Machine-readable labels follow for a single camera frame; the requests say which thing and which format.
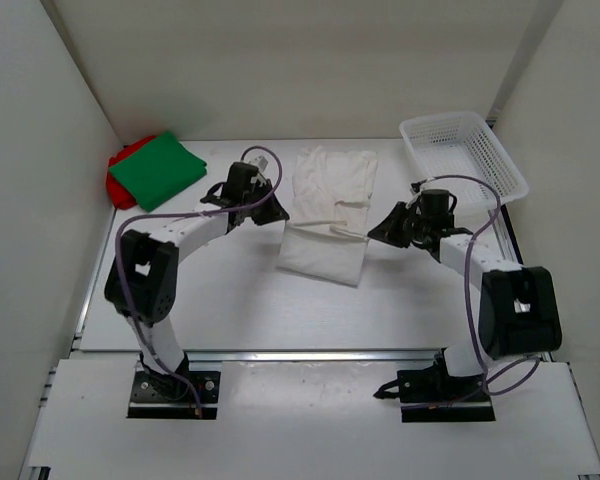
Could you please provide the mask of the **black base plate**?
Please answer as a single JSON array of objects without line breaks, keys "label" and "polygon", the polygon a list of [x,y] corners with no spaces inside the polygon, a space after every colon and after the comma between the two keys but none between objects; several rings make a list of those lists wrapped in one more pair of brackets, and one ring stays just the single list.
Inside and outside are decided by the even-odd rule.
[{"label": "black base plate", "polygon": [[130,389],[127,417],[151,420],[215,420],[218,414],[221,372],[189,370],[189,380],[195,387],[200,404],[190,388],[170,378],[161,385],[140,364],[136,365]]},{"label": "black base plate", "polygon": [[425,369],[398,370],[373,397],[400,403],[403,423],[480,423],[496,420],[482,375],[454,377],[437,355]]}]

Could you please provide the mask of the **red t shirt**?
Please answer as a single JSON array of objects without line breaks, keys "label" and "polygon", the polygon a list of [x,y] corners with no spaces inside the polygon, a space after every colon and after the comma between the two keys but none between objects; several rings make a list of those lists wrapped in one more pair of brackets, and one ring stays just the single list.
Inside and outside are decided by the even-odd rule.
[{"label": "red t shirt", "polygon": [[[109,158],[108,166],[112,167],[117,165],[155,138],[155,135],[150,135],[133,144],[126,145],[115,156]],[[128,210],[137,205],[137,201],[131,193],[116,180],[110,172],[107,172],[106,174],[105,187],[109,198],[116,209]]]}]

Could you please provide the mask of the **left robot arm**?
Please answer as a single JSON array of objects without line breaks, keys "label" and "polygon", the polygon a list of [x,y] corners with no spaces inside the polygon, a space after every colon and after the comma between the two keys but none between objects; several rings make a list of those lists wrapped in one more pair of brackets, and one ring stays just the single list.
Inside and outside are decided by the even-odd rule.
[{"label": "left robot arm", "polygon": [[186,354],[170,320],[179,265],[210,242],[230,234],[249,219],[262,226],[289,219],[275,196],[278,181],[265,177],[267,159],[233,163],[227,179],[200,200],[206,211],[140,215],[121,226],[104,295],[131,326],[141,363],[155,375],[155,388],[168,400],[190,386]]}]

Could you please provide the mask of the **green t shirt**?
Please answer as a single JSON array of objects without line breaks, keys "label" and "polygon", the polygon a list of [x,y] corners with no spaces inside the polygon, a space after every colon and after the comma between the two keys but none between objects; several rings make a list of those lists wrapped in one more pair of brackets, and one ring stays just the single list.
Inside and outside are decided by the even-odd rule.
[{"label": "green t shirt", "polygon": [[146,212],[170,200],[207,174],[207,163],[189,152],[171,132],[156,138],[110,172]]}]

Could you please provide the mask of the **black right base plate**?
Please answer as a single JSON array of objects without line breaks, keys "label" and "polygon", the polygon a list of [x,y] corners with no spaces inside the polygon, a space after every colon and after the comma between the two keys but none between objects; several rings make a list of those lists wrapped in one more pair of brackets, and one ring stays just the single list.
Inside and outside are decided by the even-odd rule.
[{"label": "black right base plate", "polygon": [[480,423],[496,420],[482,375],[454,377],[437,355],[425,369],[398,370],[373,397],[400,403],[403,423]]}]

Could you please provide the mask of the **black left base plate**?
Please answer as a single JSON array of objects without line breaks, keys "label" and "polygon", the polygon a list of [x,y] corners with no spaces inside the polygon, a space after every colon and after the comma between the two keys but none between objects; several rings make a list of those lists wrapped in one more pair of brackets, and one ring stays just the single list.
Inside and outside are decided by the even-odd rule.
[{"label": "black left base plate", "polygon": [[190,388],[170,378],[161,385],[140,364],[136,365],[130,389],[127,417],[151,420],[215,420],[218,414],[221,372],[189,370],[189,380],[195,387],[200,404]]}]

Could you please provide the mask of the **white plastic basket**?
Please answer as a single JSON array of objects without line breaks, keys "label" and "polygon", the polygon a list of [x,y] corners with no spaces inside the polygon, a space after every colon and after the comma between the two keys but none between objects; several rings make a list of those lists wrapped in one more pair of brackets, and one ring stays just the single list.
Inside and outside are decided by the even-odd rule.
[{"label": "white plastic basket", "polygon": [[496,207],[485,187],[460,177],[480,179],[493,187],[503,204],[526,197],[529,186],[484,119],[472,111],[455,111],[403,121],[407,168],[414,181],[440,177],[431,188],[458,198],[457,212],[471,215]]}]

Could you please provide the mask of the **aluminium rail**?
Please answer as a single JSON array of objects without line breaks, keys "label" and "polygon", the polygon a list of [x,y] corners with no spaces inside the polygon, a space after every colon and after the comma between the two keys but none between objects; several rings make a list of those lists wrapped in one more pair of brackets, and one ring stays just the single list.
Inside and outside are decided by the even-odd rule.
[{"label": "aluminium rail", "polygon": [[188,350],[190,361],[219,362],[429,362],[436,350]]}]

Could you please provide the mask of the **white cloth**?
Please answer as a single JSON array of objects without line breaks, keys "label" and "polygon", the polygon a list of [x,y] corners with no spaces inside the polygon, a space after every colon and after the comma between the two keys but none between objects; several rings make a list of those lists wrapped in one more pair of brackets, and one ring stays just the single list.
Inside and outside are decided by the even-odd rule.
[{"label": "white cloth", "polygon": [[357,286],[378,167],[374,151],[302,151],[292,175],[293,199],[277,266]]}]

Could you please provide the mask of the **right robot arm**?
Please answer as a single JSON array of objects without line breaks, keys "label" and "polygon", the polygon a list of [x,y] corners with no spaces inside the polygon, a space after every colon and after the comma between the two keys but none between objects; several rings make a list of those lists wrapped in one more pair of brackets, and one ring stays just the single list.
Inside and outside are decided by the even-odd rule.
[{"label": "right robot arm", "polygon": [[470,230],[455,225],[457,198],[443,189],[425,190],[398,202],[368,237],[397,248],[428,252],[463,278],[469,340],[444,349],[429,387],[450,400],[466,384],[502,359],[553,352],[562,328],[551,273],[500,258]]}]

